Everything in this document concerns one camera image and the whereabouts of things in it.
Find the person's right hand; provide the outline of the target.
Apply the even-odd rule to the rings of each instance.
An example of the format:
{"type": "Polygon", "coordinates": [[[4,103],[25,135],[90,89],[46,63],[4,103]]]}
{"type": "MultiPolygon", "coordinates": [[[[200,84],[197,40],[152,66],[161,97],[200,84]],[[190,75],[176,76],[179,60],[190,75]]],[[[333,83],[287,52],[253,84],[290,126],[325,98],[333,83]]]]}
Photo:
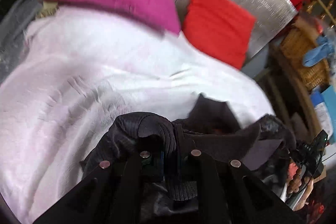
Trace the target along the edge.
{"type": "Polygon", "coordinates": [[[299,187],[302,185],[305,185],[305,192],[304,196],[309,197],[311,192],[313,191],[314,188],[314,181],[313,179],[310,179],[310,177],[305,177],[302,182],[302,179],[300,178],[302,174],[302,169],[299,168],[294,162],[291,162],[289,164],[289,169],[288,169],[288,178],[287,178],[287,194],[292,194],[292,193],[298,193],[299,192],[299,187]]]}

